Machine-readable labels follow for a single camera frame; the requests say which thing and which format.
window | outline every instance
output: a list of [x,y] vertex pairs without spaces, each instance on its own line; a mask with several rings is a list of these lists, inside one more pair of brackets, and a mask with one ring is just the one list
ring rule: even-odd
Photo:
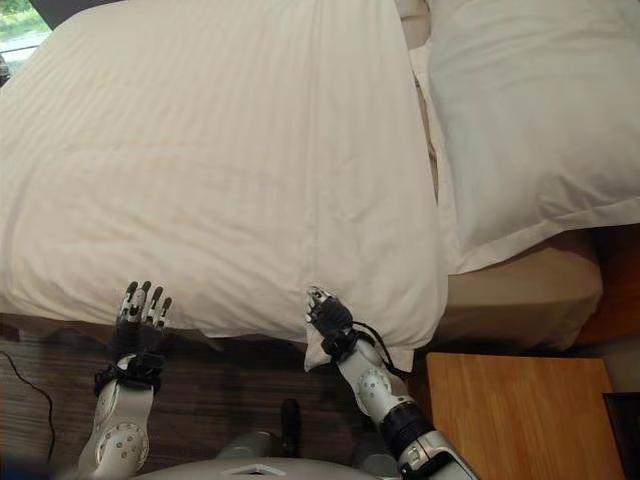
[[15,73],[49,33],[51,29],[29,0],[0,1],[0,56],[10,73]]

beige mattress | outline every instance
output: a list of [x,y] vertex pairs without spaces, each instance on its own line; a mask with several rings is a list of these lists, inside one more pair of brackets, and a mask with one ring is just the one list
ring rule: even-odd
[[[428,34],[426,11],[420,2],[405,6],[400,8],[405,34],[409,46],[416,47]],[[426,115],[423,120],[426,127]],[[600,271],[588,232],[566,232],[499,265],[450,276],[448,305],[430,348],[488,347],[502,353],[567,348],[601,294]],[[0,307],[6,312],[0,317],[6,323],[36,333],[73,326],[105,340],[109,332],[105,325],[11,315],[20,312],[2,298]],[[206,339],[195,331],[182,333]]]

white bedsheet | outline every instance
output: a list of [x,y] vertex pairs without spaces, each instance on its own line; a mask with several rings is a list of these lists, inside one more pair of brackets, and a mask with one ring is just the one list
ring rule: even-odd
[[113,321],[131,280],[172,326],[309,340],[317,284],[408,368],[446,300],[393,0],[135,0],[53,32],[0,90],[1,293]]

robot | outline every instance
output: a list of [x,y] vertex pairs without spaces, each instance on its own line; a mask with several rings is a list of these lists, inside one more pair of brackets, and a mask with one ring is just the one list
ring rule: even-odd
[[[305,319],[323,336],[323,350],[353,390],[360,410],[373,421],[390,454],[379,448],[369,455],[361,454],[360,470],[309,459],[272,457],[272,438],[259,432],[235,439],[213,460],[135,477],[149,452],[147,419],[161,387],[164,367],[163,357],[155,352],[163,339],[171,306],[170,297],[160,303],[163,290],[158,287],[145,308],[150,288],[150,282],[141,287],[132,282],[126,290],[109,344],[112,363],[95,376],[98,403],[91,437],[77,466],[58,480],[239,480],[255,475],[289,480],[477,478],[445,436],[426,420],[402,380],[389,371],[375,347],[377,340],[386,351],[375,330],[369,329],[374,339],[356,329],[355,325],[366,325],[354,322],[349,309],[336,296],[318,287],[308,290]],[[285,403],[284,411],[289,412],[289,419],[283,425],[295,421],[295,404]],[[291,444],[295,442],[295,429],[292,431],[285,447],[289,455],[295,451]]]

white pillow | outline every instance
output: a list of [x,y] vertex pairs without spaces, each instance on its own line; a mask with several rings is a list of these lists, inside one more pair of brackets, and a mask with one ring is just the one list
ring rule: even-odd
[[449,272],[640,222],[640,3],[456,5],[432,26],[425,92]]

